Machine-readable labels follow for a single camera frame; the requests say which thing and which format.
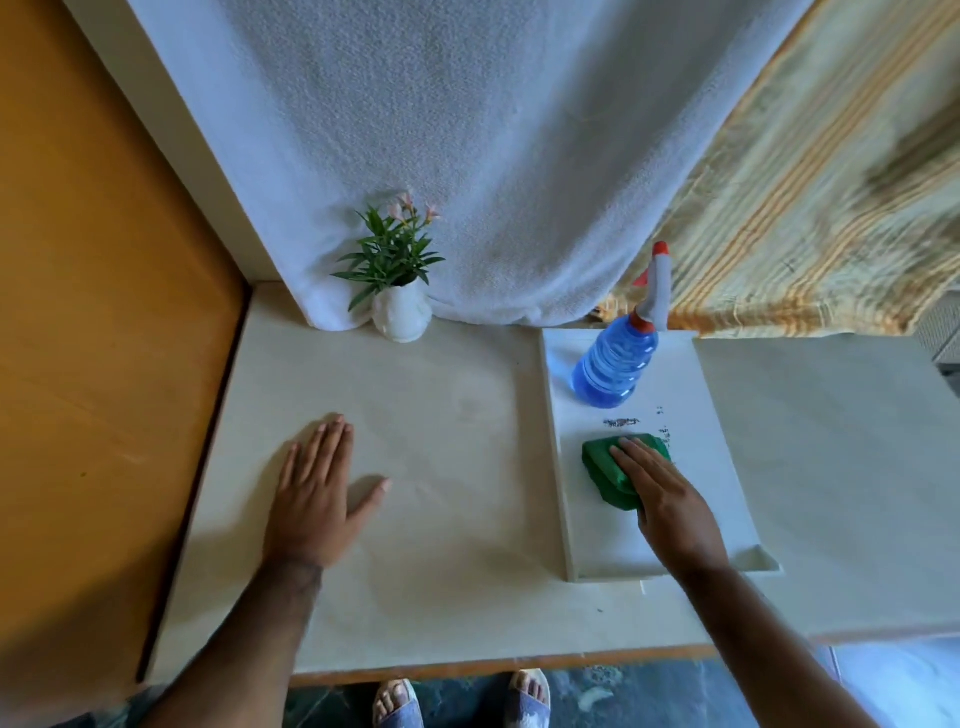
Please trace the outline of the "green plant with pink flowers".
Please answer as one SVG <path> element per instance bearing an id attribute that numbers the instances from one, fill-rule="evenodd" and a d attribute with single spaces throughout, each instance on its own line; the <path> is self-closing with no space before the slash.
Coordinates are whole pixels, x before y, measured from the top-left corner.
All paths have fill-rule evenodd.
<path id="1" fill-rule="evenodd" d="M 389 288 L 416 282 L 430 284 L 428 270 L 446 258 L 434 249 L 428 229 L 440 218 L 438 210 L 428 205 L 417 207 L 410 191 L 398 194 L 386 210 L 369 205 L 358 211 L 366 226 L 366 236 L 355 242 L 355 249 L 342 255 L 337 263 L 345 268 L 331 277 L 357 286 L 347 305 L 354 312 Z"/>

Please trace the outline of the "person's left forearm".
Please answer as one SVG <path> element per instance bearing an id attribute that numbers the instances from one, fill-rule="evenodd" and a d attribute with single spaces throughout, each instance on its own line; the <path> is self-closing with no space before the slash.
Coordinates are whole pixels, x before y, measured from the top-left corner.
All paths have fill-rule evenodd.
<path id="1" fill-rule="evenodd" d="M 282 728 L 298 651 L 323 568 L 270 559 L 220 628 L 169 685 L 140 728 Z"/>

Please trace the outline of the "person's left hand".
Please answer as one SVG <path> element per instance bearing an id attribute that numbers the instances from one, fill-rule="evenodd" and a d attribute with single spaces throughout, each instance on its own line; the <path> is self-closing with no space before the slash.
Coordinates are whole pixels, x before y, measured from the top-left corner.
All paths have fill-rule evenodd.
<path id="1" fill-rule="evenodd" d="M 348 495 L 353 484 L 354 426 L 345 420 L 341 444 L 345 495 L 332 489 L 310 489 L 310 439 L 300 444 L 295 485 L 280 495 L 276 486 L 266 528 L 264 566 L 293 563 L 321 571 L 329 569 L 366 527 L 351 530 L 347 525 Z"/>

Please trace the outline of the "orange wooden door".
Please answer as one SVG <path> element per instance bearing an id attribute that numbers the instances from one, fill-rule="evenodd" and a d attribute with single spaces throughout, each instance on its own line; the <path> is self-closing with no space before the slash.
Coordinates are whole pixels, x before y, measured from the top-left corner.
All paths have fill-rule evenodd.
<path id="1" fill-rule="evenodd" d="M 138 685 L 246 283 L 62 0 L 0 0 L 0 728 Z"/>

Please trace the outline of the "white vase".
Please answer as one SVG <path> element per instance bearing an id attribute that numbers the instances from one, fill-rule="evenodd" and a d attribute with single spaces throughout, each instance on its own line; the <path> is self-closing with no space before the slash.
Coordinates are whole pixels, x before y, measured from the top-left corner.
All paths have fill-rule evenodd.
<path id="1" fill-rule="evenodd" d="M 378 332 L 397 344 L 422 338 L 433 318 L 426 284 L 418 277 L 403 286 L 390 286 L 377 293 L 371 311 Z"/>

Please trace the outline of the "blue spray bottle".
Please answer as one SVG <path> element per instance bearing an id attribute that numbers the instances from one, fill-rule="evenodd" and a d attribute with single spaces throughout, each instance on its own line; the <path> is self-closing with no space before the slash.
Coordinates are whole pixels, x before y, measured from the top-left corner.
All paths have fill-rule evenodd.
<path id="1" fill-rule="evenodd" d="M 629 314 L 601 331 L 572 374 L 577 398 L 590 407 L 614 409 L 636 391 L 667 330 L 673 292 L 673 264 L 668 244 L 654 244 L 646 271 L 647 293 Z"/>

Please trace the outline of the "person's right hand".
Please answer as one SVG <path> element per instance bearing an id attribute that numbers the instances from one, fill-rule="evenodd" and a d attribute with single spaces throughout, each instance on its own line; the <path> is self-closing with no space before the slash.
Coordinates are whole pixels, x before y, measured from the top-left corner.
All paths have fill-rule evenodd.
<path id="1" fill-rule="evenodd" d="M 639 528 L 659 562 L 679 583 L 732 569 L 713 511 L 679 470 L 678 493 L 640 498 Z"/>

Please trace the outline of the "person's right forearm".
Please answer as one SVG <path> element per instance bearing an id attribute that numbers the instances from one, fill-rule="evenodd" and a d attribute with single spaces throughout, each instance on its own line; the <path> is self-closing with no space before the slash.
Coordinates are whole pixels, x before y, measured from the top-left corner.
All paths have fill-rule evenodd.
<path id="1" fill-rule="evenodd" d="M 729 566 L 674 572 L 760 728 L 881 728 Z"/>

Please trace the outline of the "dark dirt specks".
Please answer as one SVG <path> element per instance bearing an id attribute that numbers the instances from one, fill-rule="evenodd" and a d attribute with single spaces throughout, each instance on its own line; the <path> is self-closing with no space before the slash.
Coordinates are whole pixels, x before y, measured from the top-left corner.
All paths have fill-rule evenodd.
<path id="1" fill-rule="evenodd" d="M 641 404 L 609 410 L 602 415 L 602 425 L 610 431 L 630 436 L 650 435 L 666 446 L 671 443 L 670 418 L 667 409 L 659 404 Z"/>

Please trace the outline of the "white towel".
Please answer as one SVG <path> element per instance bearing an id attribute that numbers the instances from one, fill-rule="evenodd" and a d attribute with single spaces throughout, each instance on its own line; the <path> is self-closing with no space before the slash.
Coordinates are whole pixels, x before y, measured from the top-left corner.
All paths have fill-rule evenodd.
<path id="1" fill-rule="evenodd" d="M 128 0 L 308 322 L 358 213 L 432 205 L 443 318 L 589 313 L 812 0 Z"/>

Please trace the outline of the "striped yellow curtain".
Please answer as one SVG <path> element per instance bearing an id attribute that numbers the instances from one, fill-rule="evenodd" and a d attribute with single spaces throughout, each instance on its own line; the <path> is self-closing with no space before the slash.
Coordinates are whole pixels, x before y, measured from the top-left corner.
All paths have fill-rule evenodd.
<path id="1" fill-rule="evenodd" d="M 672 330 L 912 334 L 960 279 L 960 0 L 814 0 L 591 318 L 659 241 Z"/>

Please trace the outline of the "green scrub sponge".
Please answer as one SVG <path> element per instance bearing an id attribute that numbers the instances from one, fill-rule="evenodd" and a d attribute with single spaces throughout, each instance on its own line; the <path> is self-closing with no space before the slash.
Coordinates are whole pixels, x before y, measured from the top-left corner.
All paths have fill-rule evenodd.
<path id="1" fill-rule="evenodd" d="M 582 443 L 582 465 L 607 505 L 624 512 L 642 512 L 641 497 L 611 454 L 611 448 L 618 447 L 623 438 L 637 439 L 666 460 L 671 460 L 669 448 L 663 439 L 649 433 L 628 433 Z"/>

